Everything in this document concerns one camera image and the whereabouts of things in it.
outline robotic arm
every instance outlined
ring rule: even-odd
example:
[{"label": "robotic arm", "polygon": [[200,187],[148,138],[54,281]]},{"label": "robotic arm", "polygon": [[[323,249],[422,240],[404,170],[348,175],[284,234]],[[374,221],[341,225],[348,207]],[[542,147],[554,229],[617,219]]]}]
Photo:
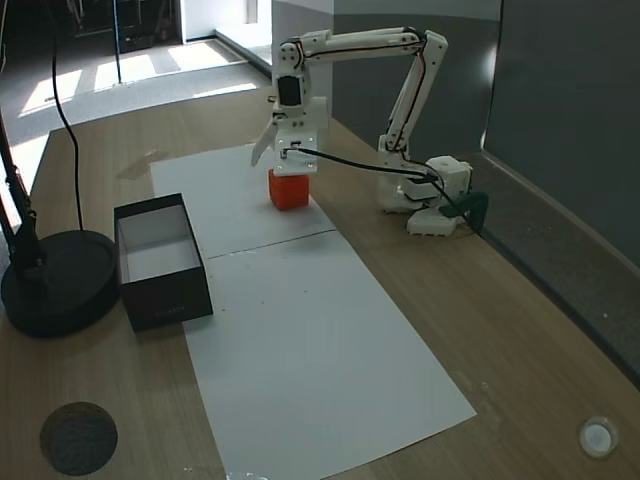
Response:
[{"label": "robotic arm", "polygon": [[278,91],[272,119],[252,154],[256,165],[268,146],[276,152],[276,176],[307,175],[317,171],[317,157],[301,150],[318,150],[329,127],[326,98],[313,96],[309,68],[329,62],[401,55],[414,56],[409,74],[391,112],[387,130],[378,143],[379,163],[388,168],[414,171],[434,179],[416,180],[416,175],[381,175],[378,203],[389,212],[417,212],[407,228],[410,233],[451,234],[462,221],[447,217],[440,207],[445,199],[469,192],[471,167],[453,157],[416,162],[409,155],[409,138],[448,48],[437,33],[412,28],[389,28],[333,35],[331,31],[307,33],[280,45],[274,84]]}]

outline open box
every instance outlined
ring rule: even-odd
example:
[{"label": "open box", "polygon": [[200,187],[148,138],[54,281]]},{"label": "open box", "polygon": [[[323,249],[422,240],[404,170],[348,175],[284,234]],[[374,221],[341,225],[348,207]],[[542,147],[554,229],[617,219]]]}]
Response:
[{"label": "open box", "polygon": [[118,280],[134,331],[213,313],[182,195],[118,207],[114,222]]}]

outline gray wall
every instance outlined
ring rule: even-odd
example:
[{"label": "gray wall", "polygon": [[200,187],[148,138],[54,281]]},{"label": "gray wall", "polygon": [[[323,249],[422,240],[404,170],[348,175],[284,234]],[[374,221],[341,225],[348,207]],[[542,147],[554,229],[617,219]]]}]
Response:
[{"label": "gray wall", "polygon": [[[277,49],[284,40],[316,30],[333,29],[333,15],[288,2],[275,0],[272,4],[273,61],[279,57]],[[311,81],[316,95],[326,96],[331,105],[333,65],[321,65],[311,70]]]},{"label": "gray wall", "polygon": [[[429,1],[421,5],[429,10]],[[412,156],[427,159],[480,150],[491,100],[487,65],[495,51],[498,22],[418,14],[335,15],[336,33],[396,26],[433,30],[449,41],[447,56],[411,138]],[[397,57],[335,64],[333,116],[377,146],[411,61]]]},{"label": "gray wall", "polygon": [[640,265],[640,2],[505,0],[485,148]]}]

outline white button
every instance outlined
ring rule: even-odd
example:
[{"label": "white button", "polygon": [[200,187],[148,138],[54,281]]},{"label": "white button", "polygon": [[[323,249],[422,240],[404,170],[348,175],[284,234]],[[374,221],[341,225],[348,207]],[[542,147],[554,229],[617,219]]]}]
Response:
[{"label": "white button", "polygon": [[590,457],[608,455],[618,443],[618,433],[604,417],[590,418],[580,430],[580,446]]}]

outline black cable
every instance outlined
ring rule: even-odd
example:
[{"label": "black cable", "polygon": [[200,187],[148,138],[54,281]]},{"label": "black cable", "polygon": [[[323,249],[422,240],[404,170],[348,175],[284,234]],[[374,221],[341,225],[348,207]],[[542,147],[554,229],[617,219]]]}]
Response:
[{"label": "black cable", "polygon": [[[469,217],[467,216],[467,214],[462,210],[462,208],[460,207],[460,205],[458,205],[450,196],[447,192],[444,191],[444,188],[441,187],[440,185],[438,185],[437,180],[440,180],[441,182],[443,182],[444,185],[444,181],[442,180],[442,177],[440,177],[439,174],[436,173],[435,176],[430,176],[429,174],[426,173],[422,173],[422,172],[417,172],[417,171],[413,171],[413,170],[400,170],[400,169],[396,169],[396,168],[386,168],[386,167],[377,167],[375,165],[366,165],[364,163],[357,163],[357,162],[352,162],[350,160],[345,160],[344,158],[340,158],[340,157],[336,157],[334,155],[329,155],[328,153],[323,153],[323,152],[318,152],[316,150],[311,150],[309,148],[302,148],[302,147],[293,147],[293,148],[285,148],[284,151],[287,152],[289,150],[297,150],[299,152],[305,153],[307,155],[314,155],[316,157],[320,157],[320,158],[325,158],[327,160],[331,160],[332,162],[336,162],[336,163],[341,163],[342,165],[347,165],[349,167],[354,167],[354,168],[360,168],[362,170],[370,170],[372,172],[381,172],[381,173],[394,173],[394,174],[398,174],[398,175],[414,175],[414,176],[419,176],[422,179],[426,179],[429,180],[431,178],[435,178],[436,180],[430,180],[429,183],[431,185],[434,186],[434,188],[436,190],[438,190],[438,193],[440,195],[442,195],[444,197],[444,199],[449,202],[451,204],[451,206],[456,210],[456,212],[458,213],[458,215],[460,217],[462,217],[462,219],[465,221],[465,223],[467,224],[467,226],[471,229],[471,231],[473,233],[475,233],[476,235],[478,235],[479,237],[482,237],[481,232],[479,232],[478,230],[476,230],[476,228],[473,226],[473,224],[471,223],[471,220],[469,220]],[[431,168],[428,165],[425,164],[421,164],[418,162],[411,162],[411,163],[415,163],[418,165],[422,165],[426,168]]]},{"label": "black cable", "polygon": [[56,109],[58,110],[58,116],[60,117],[60,120],[62,120],[62,123],[64,124],[64,128],[67,130],[67,133],[69,134],[69,136],[71,137],[71,141],[73,142],[73,151],[74,151],[74,186],[75,186],[75,193],[76,193],[76,210],[78,211],[78,225],[80,227],[80,230],[84,230],[84,222],[82,220],[82,206],[80,203],[80,187],[79,187],[79,179],[78,179],[78,165],[79,165],[79,146],[78,146],[78,139],[76,138],[75,134],[73,133],[73,129],[71,128],[71,125],[69,125],[69,122],[67,121],[67,117],[65,116],[64,112],[62,111],[62,104],[60,103],[60,96],[58,94],[58,80],[57,80],[57,73],[58,73],[58,33],[56,31],[56,21],[55,18],[53,17],[53,12],[51,11],[51,8],[49,7],[49,2],[47,0],[42,0],[42,3],[44,5],[44,8],[47,10],[47,13],[49,15],[49,20],[51,22],[51,31],[52,31],[52,36],[53,36],[53,52],[51,54],[51,81],[53,83],[53,98],[55,99],[56,102]]},{"label": "black cable", "polygon": [[311,150],[308,148],[302,147],[293,147],[293,148],[285,148],[284,151],[295,150],[298,152],[305,153],[307,155],[314,155],[320,158],[326,158],[327,160],[331,160],[332,162],[341,163],[342,165],[347,165],[349,167],[360,168],[362,170],[370,170],[372,172],[381,172],[381,173],[395,173],[397,175],[413,175],[415,177],[420,177],[422,179],[429,179],[429,175],[422,172],[417,172],[414,170],[400,170],[396,168],[387,168],[387,167],[378,167],[375,165],[366,165],[364,163],[352,162],[350,160],[345,160],[344,158],[336,157],[333,155],[329,155],[328,153],[318,152],[316,150]]}]

